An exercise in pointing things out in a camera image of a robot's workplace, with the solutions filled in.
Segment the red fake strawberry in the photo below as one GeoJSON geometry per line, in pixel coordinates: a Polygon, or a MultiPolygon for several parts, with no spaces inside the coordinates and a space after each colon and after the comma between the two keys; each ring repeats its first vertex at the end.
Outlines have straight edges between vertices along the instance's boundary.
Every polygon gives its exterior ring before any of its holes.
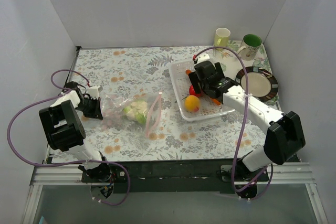
{"type": "Polygon", "coordinates": [[[194,90],[194,87],[191,85],[190,88],[189,88],[189,94],[190,95],[194,95],[196,97],[201,97],[202,94],[201,93],[196,93],[196,91],[194,90]]]}

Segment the white plastic basket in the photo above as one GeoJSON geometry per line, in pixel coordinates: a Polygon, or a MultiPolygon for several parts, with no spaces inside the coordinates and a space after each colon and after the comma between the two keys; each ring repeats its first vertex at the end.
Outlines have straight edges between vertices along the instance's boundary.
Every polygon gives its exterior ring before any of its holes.
{"type": "Polygon", "coordinates": [[[195,71],[194,62],[193,60],[173,61],[168,63],[167,66],[175,98],[183,119],[189,122],[200,121],[227,115],[235,111],[222,104],[216,105],[211,98],[204,94],[199,98],[199,110],[196,112],[188,111],[184,106],[184,101],[189,96],[191,82],[186,74],[186,70],[190,70],[191,72],[195,71]]]}

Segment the orange fake fruit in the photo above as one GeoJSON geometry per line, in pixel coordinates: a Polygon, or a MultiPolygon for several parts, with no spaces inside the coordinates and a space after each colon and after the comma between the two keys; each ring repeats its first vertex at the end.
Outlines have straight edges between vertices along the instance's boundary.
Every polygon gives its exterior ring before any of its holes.
{"type": "Polygon", "coordinates": [[[200,109],[200,100],[194,95],[189,95],[184,100],[184,107],[189,112],[197,112],[200,109]]]}

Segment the white fake cauliflower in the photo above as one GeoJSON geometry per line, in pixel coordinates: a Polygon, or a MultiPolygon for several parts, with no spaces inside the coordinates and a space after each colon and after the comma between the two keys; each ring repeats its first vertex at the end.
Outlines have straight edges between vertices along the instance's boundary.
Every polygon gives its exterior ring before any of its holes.
{"type": "Polygon", "coordinates": [[[144,125],[147,119],[148,103],[144,100],[136,100],[123,108],[122,112],[127,119],[144,125]]]}

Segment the clear zip top bag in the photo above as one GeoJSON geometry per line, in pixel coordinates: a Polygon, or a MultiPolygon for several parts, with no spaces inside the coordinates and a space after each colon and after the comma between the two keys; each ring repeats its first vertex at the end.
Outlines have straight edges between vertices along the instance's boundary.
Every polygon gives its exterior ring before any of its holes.
{"type": "Polygon", "coordinates": [[[160,123],[162,92],[133,98],[106,96],[102,104],[103,129],[128,130],[150,137],[160,123]]]}

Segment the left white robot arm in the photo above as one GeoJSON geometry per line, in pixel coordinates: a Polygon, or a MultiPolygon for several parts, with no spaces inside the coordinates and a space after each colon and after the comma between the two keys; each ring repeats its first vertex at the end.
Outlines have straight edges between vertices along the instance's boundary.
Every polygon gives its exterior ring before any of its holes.
{"type": "Polygon", "coordinates": [[[90,119],[102,120],[100,91],[102,86],[92,86],[81,93],[79,84],[70,82],[67,92],[50,107],[41,109],[39,117],[49,146],[72,154],[81,161],[79,169],[91,179],[106,182],[112,170],[105,163],[106,158],[86,140],[84,126],[77,114],[90,119]]]}

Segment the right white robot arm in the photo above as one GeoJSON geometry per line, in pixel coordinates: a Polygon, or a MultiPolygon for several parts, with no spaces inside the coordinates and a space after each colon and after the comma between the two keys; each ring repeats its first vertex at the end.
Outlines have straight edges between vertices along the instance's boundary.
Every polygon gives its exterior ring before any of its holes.
{"type": "Polygon", "coordinates": [[[242,180],[251,180],[259,169],[272,163],[282,165],[305,146],[298,114],[281,112],[248,96],[236,81],[224,76],[218,62],[198,60],[194,69],[189,78],[197,93],[202,92],[246,115],[266,135],[264,145],[240,158],[233,166],[232,174],[242,180]]]}

